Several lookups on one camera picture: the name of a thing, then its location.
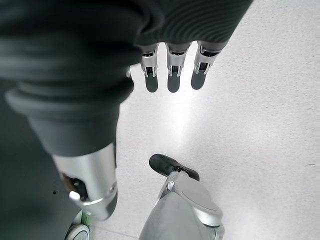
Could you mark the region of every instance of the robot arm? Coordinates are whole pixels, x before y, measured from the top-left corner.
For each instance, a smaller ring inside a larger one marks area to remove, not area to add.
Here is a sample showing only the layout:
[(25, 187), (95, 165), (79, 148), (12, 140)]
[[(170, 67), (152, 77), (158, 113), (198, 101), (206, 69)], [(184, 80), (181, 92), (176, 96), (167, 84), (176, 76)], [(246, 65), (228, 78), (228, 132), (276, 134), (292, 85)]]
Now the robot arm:
[(202, 87), (251, 0), (4, 1), (0, 78), (6, 93), (52, 156), (69, 197), (107, 219), (117, 203), (119, 106), (139, 63), (158, 88), (157, 43), (165, 42), (168, 88), (179, 89), (184, 59), (198, 41), (191, 85)]

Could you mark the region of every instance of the silver metal forearm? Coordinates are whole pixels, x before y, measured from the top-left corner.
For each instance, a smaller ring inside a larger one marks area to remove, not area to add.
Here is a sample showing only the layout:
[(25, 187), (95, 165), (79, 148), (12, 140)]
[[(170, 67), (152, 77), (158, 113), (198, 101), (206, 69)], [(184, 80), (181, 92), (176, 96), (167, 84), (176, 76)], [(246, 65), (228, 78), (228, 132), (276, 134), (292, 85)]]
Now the silver metal forearm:
[(53, 155), (69, 197), (98, 220), (113, 213), (117, 203), (114, 144), (82, 156)]

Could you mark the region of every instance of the wheel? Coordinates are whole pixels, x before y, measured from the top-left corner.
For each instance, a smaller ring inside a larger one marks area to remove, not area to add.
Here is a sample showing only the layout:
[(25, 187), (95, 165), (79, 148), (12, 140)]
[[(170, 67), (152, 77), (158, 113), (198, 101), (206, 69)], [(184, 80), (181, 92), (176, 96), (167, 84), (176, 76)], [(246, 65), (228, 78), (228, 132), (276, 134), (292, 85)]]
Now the wheel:
[(69, 228), (65, 240), (90, 240), (90, 230), (86, 225), (74, 224)]

